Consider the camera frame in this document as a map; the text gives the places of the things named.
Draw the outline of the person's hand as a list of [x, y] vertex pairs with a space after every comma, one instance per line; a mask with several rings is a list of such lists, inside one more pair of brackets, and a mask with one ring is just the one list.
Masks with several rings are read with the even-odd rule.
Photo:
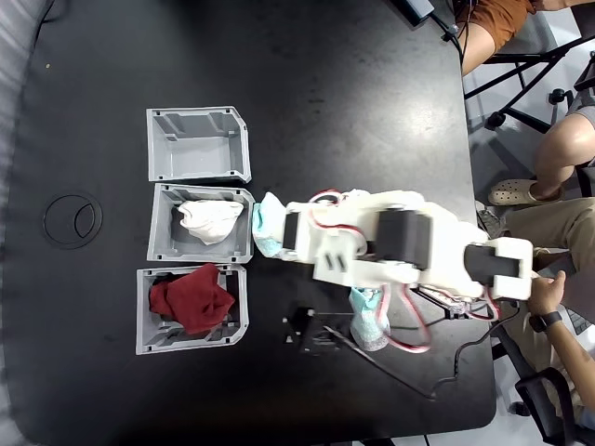
[[534, 316], [545, 316], [557, 310], [561, 304], [566, 274], [560, 270], [556, 277], [536, 277], [532, 280], [531, 296], [527, 301], [529, 311]]

